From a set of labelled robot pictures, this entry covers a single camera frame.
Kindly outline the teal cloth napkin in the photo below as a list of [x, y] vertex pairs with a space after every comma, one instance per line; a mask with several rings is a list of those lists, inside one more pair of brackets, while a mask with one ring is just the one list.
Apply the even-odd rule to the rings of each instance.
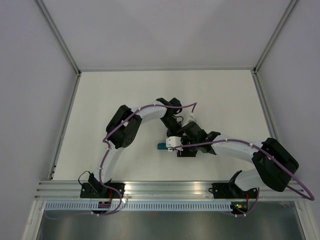
[[161, 143], [158, 143], [158, 144], [157, 144], [157, 149], [158, 149], [158, 150], [167, 150], [168, 147], [167, 147], [167, 145], [166, 145], [165, 142], [161, 142]]

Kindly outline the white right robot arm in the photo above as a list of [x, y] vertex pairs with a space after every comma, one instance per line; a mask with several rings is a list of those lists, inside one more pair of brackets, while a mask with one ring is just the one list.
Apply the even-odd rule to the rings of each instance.
[[260, 187], [283, 192], [299, 168], [290, 153], [271, 137], [262, 142], [247, 142], [220, 132], [206, 133], [194, 121], [183, 126], [181, 132], [182, 151], [229, 156], [253, 164], [253, 169], [239, 170], [229, 180], [228, 192], [235, 198]]

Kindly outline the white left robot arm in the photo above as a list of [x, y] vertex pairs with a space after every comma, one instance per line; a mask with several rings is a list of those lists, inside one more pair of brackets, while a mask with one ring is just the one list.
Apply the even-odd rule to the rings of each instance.
[[106, 127], [106, 137], [102, 140], [107, 144], [107, 150], [100, 166], [90, 174], [91, 191], [98, 198], [104, 198], [109, 193], [109, 185], [113, 169], [122, 151], [133, 143], [140, 126], [151, 120], [160, 119], [167, 128], [166, 136], [182, 137], [182, 124], [176, 115], [183, 110], [177, 98], [170, 101], [158, 98], [155, 102], [142, 107], [130, 108], [122, 105]]

